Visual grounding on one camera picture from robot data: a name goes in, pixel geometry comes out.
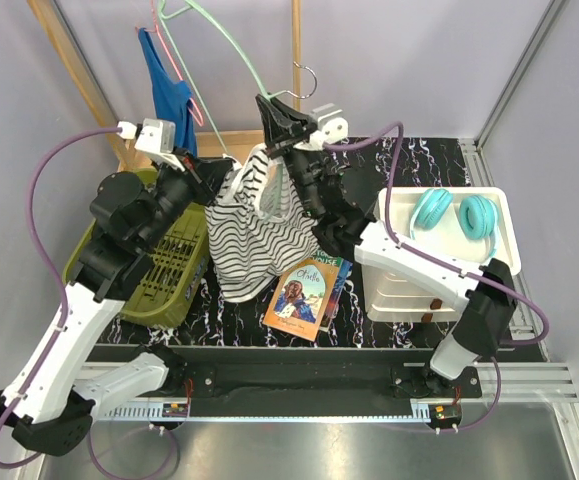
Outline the pink wire clothes hanger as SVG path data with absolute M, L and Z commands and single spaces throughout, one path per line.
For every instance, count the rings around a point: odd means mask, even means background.
M 150 34 L 151 39 L 152 39 L 152 34 L 155 35 L 156 40 L 159 42 L 160 49 L 165 54 L 166 60 L 169 62 L 170 67 L 173 69 L 174 77 L 171 77 L 169 75 L 169 72 L 166 69 L 166 67 L 164 66 L 161 58 L 160 58 L 160 60 L 163 64 L 165 70 L 167 71 L 169 77 L 173 81 L 185 81 L 185 78 L 183 77 L 183 75 L 181 73 L 180 67 L 178 66 L 178 64 L 176 63 L 176 61 L 173 58 L 173 54 L 172 54 L 173 43 L 171 41 L 167 41 L 164 38 L 164 27 L 161 25 L 161 22 L 158 19 L 158 15 L 156 13 L 156 1 L 150 1 L 149 7 L 150 7 L 150 13 L 151 13 L 153 26 L 151 29 L 149 29 L 149 28 L 145 28 L 145 29 Z M 192 107 L 190 108 L 190 113 L 191 113 L 193 121 L 194 121 L 193 124 L 195 124 L 198 127 L 202 127 L 204 125 L 204 115 L 203 115 L 200 107 L 198 106 L 198 104 L 193 96 L 193 93 L 192 93 L 191 102 L 192 102 Z

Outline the striped black white tank top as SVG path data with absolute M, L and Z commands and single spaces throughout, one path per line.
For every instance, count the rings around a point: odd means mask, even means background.
M 282 160 L 269 158 L 263 144 L 233 162 L 205 214 L 217 282 L 230 303 L 252 299 L 318 249 L 315 221 Z

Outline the blue tank top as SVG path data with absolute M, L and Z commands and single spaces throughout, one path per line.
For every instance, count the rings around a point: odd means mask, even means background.
M 152 99 L 158 119 L 175 124 L 174 146 L 198 154 L 194 121 L 190 113 L 192 93 L 185 81 L 173 81 L 165 70 L 150 34 L 137 32 L 152 84 Z

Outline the mint green clothes hanger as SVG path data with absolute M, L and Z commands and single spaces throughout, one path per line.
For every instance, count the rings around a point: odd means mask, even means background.
M 301 2 L 284 1 L 290 10 L 278 13 L 275 1 L 225 1 L 221 12 L 241 28 L 238 38 L 206 9 L 209 4 L 183 1 L 169 8 L 160 1 L 154 19 L 195 93 L 198 123 L 213 130 L 223 151 L 234 153 L 228 133 L 249 130 L 246 113 L 255 95 L 288 95 L 298 110 L 318 80 L 301 59 Z

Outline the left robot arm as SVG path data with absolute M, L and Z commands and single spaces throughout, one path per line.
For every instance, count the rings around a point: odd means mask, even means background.
M 97 339 L 154 266 L 152 255 L 191 204 L 210 205 L 234 159 L 196 158 L 184 149 L 156 169 L 147 187 L 134 172 L 113 173 L 90 204 L 94 232 L 68 281 L 60 306 L 25 367 L 0 390 L 0 432 L 34 455 L 63 456 L 101 416 L 145 393 L 177 394 L 185 362 L 167 347 L 143 347 L 92 382 L 76 379 Z

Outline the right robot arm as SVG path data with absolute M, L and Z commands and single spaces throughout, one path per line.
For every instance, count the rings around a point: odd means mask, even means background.
M 332 128 L 275 97 L 259 94 L 256 103 L 265 152 L 287 167 L 305 215 L 316 222 L 312 232 L 319 246 L 332 256 L 400 274 L 460 313 L 422 374 L 429 393 L 449 394 L 466 367 L 493 356 L 501 344 L 519 298 L 509 266 L 496 259 L 475 265 L 434 256 L 413 239 L 398 237 L 388 219 L 378 221 L 348 201 L 343 174 L 325 168 L 327 151 L 358 150 L 363 143 L 335 144 Z

